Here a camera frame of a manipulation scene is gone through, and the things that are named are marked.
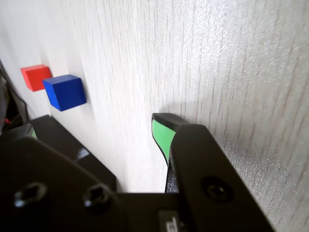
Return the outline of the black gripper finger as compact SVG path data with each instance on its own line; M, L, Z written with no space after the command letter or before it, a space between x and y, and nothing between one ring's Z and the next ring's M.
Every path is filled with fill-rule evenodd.
M89 166L83 146L49 116L0 137L3 232L118 232L119 205Z
M152 135L173 170L188 228L270 232L272 226L209 130L171 113L152 114Z

